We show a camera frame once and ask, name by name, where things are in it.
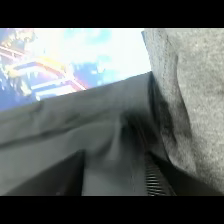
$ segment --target screen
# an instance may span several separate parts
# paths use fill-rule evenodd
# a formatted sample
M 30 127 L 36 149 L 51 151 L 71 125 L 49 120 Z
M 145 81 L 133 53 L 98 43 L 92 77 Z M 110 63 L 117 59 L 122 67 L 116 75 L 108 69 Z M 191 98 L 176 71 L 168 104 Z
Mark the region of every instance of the screen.
M 140 28 L 0 28 L 0 110 L 151 70 Z

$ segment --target gray fabric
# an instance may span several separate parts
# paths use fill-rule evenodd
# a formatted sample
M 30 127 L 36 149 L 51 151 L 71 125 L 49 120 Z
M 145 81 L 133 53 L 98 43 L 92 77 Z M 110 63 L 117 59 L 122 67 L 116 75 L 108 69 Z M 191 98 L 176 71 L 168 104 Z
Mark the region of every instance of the gray fabric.
M 84 149 L 83 195 L 147 195 L 128 113 L 150 114 L 149 74 L 0 113 L 0 194 Z
M 161 130 L 171 161 L 224 192 L 224 29 L 146 28 L 145 39 L 172 117 Z

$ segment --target black fabric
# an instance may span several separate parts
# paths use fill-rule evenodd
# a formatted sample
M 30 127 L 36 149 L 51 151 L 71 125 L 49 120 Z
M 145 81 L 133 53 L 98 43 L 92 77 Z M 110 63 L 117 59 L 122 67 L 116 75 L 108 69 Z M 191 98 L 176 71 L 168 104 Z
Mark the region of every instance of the black fabric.
M 161 102 L 149 73 L 1 113 L 0 193 L 146 196 L 145 153 L 170 164 Z

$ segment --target gray knit fabric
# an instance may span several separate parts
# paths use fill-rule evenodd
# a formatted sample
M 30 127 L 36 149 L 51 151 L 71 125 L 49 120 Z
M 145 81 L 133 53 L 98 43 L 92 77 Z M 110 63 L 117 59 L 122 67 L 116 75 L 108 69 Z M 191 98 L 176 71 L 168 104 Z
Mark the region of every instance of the gray knit fabric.
M 146 28 L 145 37 L 172 117 L 161 130 L 171 161 L 224 192 L 224 29 Z

